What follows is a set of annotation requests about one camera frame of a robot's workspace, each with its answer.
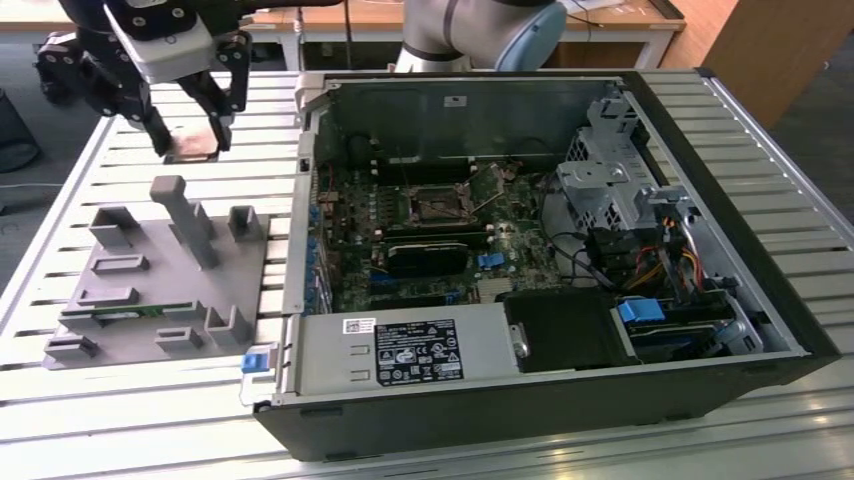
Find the power supply label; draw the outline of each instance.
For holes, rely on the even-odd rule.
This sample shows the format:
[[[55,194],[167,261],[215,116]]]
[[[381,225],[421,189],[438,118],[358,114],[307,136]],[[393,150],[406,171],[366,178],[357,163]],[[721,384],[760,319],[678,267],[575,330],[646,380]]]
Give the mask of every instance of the power supply label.
[[[374,339],[383,387],[463,378],[454,320],[377,325]]]

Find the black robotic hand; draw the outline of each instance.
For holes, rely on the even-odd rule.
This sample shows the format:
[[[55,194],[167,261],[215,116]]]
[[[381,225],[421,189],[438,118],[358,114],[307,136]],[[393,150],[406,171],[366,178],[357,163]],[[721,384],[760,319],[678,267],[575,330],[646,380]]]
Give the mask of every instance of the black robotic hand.
[[[240,19],[262,8],[322,7],[342,0],[60,0],[78,25],[39,50],[48,71],[104,116],[122,114],[146,130],[158,155],[174,149],[151,103],[150,85],[176,82],[202,106],[218,152],[231,148],[234,113],[246,109],[252,36]],[[231,73],[222,89],[210,69]]]

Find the blue latch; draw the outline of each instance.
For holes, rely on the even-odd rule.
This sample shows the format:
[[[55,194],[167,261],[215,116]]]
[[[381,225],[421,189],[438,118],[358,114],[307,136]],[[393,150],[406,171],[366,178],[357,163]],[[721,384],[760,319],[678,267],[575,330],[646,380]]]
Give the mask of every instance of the blue latch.
[[[263,373],[270,371],[270,354],[247,353],[246,355],[243,355],[240,371],[243,373]]]
[[[478,267],[493,268],[505,264],[505,254],[498,252],[490,255],[478,255]]]
[[[630,298],[618,307],[623,323],[658,322],[665,320],[665,312],[654,298]]]

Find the aluminum slotted table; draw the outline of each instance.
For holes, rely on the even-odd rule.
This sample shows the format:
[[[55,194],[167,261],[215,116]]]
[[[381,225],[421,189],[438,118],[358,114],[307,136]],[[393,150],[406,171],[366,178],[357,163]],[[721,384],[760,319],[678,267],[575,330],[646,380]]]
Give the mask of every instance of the aluminum slotted table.
[[[210,215],[271,214],[258,343],[277,341],[297,169],[295,74],[255,73],[234,148],[218,163],[160,164],[124,120],[98,126],[0,299],[0,465],[11,478],[769,478],[854,467],[854,232],[716,79],[645,73],[844,358],[705,418],[323,464],[302,464],[238,399],[240,358],[50,372],[43,348],[84,268],[99,206],[167,218],[162,174],[187,179]],[[155,87],[172,128],[204,121],[176,86]],[[675,173],[658,150],[662,170]]]

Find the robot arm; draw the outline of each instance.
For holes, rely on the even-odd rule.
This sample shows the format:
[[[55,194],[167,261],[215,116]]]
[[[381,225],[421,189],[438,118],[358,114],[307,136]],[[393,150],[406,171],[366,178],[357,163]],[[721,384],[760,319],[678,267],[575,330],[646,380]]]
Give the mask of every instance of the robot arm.
[[[397,72],[535,70],[566,29],[554,0],[407,0]]]
[[[252,37],[240,19],[262,8],[322,7],[342,0],[60,0],[78,25],[52,35],[39,66],[104,116],[122,114],[146,130],[159,155],[176,148],[151,103],[150,85],[176,82],[202,106],[216,151],[231,148],[230,125],[246,108]],[[397,71],[454,71],[474,64],[537,69],[565,29],[554,0],[407,0]],[[222,89],[210,69],[231,72]]]
[[[51,36],[38,62],[99,113],[119,113],[146,130],[159,155],[174,150],[174,141],[150,85],[176,82],[208,115],[218,151],[227,151],[234,113],[246,108],[252,50],[240,19],[262,8],[341,1],[60,0],[78,30]],[[227,89],[211,77],[215,61],[231,72]]]

